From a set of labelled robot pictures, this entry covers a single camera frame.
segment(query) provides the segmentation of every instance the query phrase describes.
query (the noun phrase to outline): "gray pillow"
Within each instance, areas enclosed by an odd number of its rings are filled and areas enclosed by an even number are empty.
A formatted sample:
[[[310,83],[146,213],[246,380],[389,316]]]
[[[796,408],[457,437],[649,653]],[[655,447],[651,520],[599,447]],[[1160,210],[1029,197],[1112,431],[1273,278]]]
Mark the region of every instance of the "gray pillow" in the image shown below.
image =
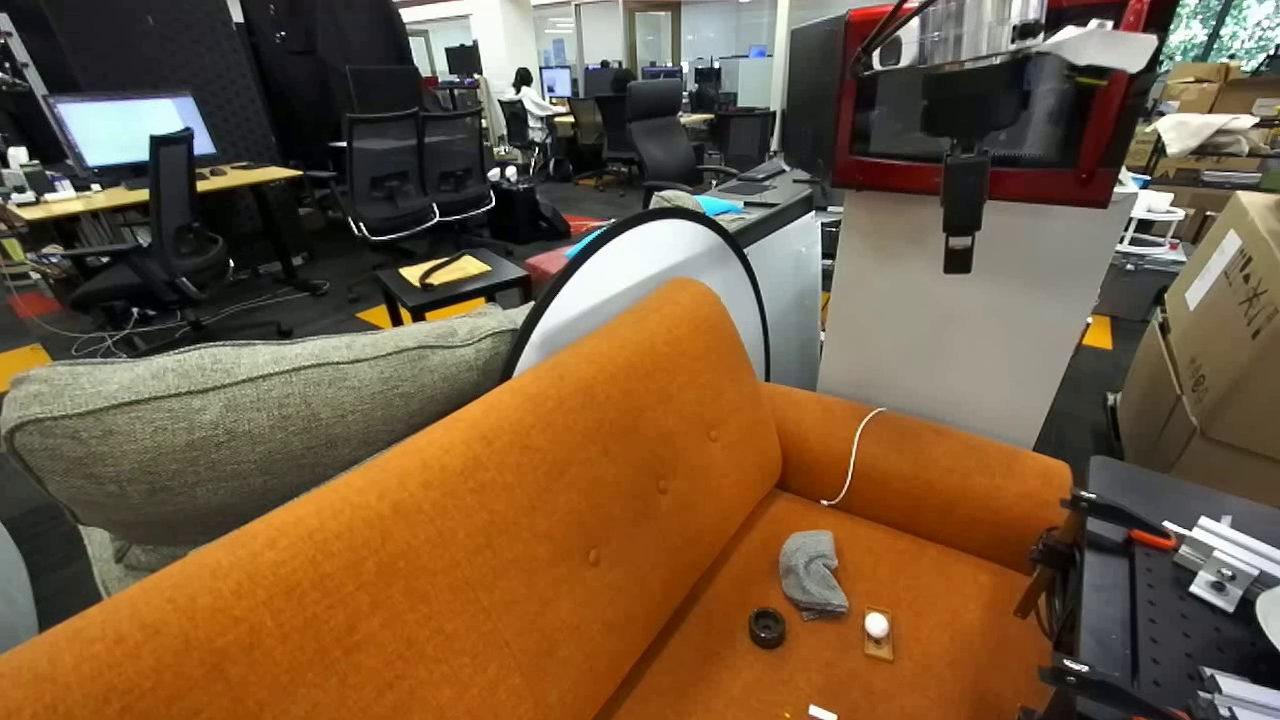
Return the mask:
[[[521,319],[60,359],[11,383],[0,431],[80,526],[192,549],[500,383]]]

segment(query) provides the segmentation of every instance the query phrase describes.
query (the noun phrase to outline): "office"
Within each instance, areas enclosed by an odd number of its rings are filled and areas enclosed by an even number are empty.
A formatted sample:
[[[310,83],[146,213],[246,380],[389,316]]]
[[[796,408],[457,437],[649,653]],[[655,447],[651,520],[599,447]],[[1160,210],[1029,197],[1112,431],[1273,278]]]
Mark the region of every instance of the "office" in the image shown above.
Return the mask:
[[[1141,8],[0,6],[0,709],[1274,687],[1274,14]]]

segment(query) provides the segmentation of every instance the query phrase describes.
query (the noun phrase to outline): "couch armrest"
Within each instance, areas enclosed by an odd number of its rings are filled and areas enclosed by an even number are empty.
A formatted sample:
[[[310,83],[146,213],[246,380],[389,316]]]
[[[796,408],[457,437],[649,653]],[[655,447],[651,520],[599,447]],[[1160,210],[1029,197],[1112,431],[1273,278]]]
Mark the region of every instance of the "couch armrest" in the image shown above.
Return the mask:
[[[785,447],[778,489],[841,498],[864,403],[766,390]],[[866,421],[844,514],[1029,572],[1043,528],[1065,526],[1073,473],[1059,459],[882,414]]]

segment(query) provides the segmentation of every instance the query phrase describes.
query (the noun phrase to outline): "orange couch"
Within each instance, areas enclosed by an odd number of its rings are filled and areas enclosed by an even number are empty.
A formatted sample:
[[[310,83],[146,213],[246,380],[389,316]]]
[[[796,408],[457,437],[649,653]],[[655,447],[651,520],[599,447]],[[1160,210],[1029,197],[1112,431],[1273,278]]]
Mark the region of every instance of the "orange couch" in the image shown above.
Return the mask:
[[[693,282],[347,478],[0,657],[0,716],[1013,716],[1069,469],[771,390]],[[831,528],[844,622],[778,595]],[[749,616],[776,609],[765,653]],[[859,616],[893,616],[897,659]]]

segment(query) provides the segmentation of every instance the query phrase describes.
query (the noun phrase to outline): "couch backrest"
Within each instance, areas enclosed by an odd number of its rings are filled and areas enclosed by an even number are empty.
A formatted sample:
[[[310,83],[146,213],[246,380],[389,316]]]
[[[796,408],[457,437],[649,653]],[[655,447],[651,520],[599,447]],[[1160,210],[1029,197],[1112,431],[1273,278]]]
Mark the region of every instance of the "couch backrest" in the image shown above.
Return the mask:
[[[521,316],[66,359],[14,380],[5,443],[80,526],[192,549],[494,390]]]
[[[0,716],[590,716],[776,478],[749,354],[680,282],[0,657]]]

